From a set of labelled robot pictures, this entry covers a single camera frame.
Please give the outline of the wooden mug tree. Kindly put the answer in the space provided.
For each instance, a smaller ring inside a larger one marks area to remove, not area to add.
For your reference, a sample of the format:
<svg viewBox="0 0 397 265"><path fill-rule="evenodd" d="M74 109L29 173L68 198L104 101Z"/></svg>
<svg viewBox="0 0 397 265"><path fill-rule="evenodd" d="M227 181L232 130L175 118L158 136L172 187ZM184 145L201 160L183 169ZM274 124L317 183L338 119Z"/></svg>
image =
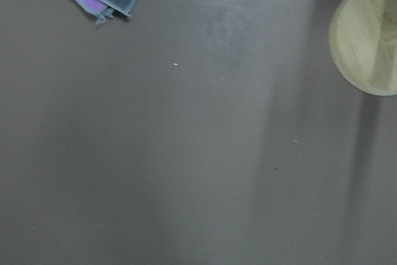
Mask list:
<svg viewBox="0 0 397 265"><path fill-rule="evenodd" d="M342 0L330 21L329 49L351 85L396 95L396 0Z"/></svg>

